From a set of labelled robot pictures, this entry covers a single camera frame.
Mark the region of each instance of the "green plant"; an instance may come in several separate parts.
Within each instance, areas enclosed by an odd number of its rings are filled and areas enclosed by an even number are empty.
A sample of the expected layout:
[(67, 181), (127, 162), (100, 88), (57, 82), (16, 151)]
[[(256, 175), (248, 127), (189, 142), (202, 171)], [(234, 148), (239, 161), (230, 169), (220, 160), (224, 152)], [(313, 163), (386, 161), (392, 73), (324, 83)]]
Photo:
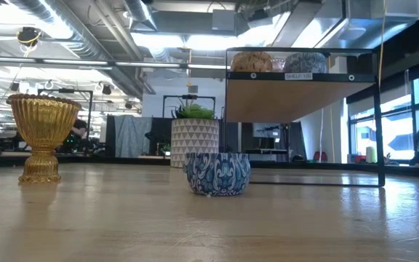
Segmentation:
[(161, 151), (166, 152), (166, 151), (171, 151), (171, 145), (166, 143), (161, 147)]
[(193, 101), (190, 104), (185, 104), (180, 100), (181, 105), (172, 111), (172, 118), (175, 119), (214, 119), (215, 112), (201, 107), (200, 105), (193, 104)]

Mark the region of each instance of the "curtain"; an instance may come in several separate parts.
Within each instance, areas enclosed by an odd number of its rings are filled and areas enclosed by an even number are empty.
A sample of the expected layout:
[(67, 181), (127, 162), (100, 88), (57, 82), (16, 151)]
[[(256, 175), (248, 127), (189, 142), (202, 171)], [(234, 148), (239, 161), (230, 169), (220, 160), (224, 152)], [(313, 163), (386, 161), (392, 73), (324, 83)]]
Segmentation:
[(150, 141), (145, 137), (151, 131), (151, 118), (115, 116), (116, 157), (135, 158), (147, 154)]

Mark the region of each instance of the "gold pedestal bowl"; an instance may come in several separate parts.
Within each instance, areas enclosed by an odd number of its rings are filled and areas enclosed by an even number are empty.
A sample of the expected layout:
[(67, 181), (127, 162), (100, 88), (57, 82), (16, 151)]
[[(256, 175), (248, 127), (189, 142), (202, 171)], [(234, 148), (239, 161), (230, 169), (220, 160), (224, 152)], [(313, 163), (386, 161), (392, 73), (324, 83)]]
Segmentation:
[(20, 135), (32, 148), (32, 155), (25, 161), (21, 183), (58, 182), (55, 148), (67, 138), (80, 104), (45, 95), (11, 95), (15, 123)]

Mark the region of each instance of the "shelf label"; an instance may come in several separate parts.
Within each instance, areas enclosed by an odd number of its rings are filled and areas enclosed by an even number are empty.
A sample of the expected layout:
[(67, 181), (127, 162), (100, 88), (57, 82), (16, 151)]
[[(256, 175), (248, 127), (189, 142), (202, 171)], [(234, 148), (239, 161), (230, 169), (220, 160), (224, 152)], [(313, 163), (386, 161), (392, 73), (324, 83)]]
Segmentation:
[(286, 73), (285, 80), (313, 80), (312, 73)]

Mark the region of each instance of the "blue and white patterned pot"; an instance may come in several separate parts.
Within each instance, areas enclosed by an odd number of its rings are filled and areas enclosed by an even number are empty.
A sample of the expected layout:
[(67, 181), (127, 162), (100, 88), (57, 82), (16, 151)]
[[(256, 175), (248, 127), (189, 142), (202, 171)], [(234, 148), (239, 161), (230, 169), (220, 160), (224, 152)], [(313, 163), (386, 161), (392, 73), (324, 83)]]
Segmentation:
[(288, 56), (284, 64), (285, 73), (328, 73), (327, 59), (318, 52), (299, 52)]
[(248, 154), (187, 153), (183, 172), (195, 194), (228, 197), (241, 194), (250, 181)]

